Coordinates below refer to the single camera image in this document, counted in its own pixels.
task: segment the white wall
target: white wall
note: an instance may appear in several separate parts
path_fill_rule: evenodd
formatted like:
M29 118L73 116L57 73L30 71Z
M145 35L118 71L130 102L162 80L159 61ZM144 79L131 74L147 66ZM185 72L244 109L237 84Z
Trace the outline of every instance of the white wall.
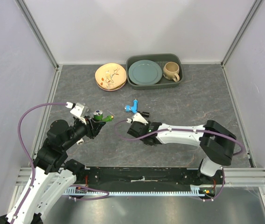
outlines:
M265 167L265 1L226 70L254 161Z
M254 0L25 0L59 63L220 62Z
M54 69L14 0L0 1L0 216L6 214L20 166L28 160L17 137L20 116L45 102ZM23 122L31 149L41 110Z

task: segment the mug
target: mug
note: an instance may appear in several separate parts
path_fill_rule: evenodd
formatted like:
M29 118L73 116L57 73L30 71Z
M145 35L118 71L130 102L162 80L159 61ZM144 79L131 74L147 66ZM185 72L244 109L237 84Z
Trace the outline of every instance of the mug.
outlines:
M179 65L175 62L168 62L165 64L164 77L168 80L174 80L174 82L179 81Z

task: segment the blue toy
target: blue toy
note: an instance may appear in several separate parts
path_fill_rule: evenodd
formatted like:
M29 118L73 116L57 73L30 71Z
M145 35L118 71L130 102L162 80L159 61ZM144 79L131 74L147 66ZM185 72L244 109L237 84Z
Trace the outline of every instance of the blue toy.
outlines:
M137 113L137 103L138 103L137 99L133 100L133 106L126 105L125 111L126 112L132 111L133 113Z

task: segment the green plate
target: green plate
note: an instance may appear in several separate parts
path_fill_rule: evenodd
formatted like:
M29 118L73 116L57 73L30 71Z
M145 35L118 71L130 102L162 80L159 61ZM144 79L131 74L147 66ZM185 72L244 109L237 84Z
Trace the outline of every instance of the green plate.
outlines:
M153 61L141 60L133 63L128 70L129 79L137 85L153 85L162 77L161 67Z

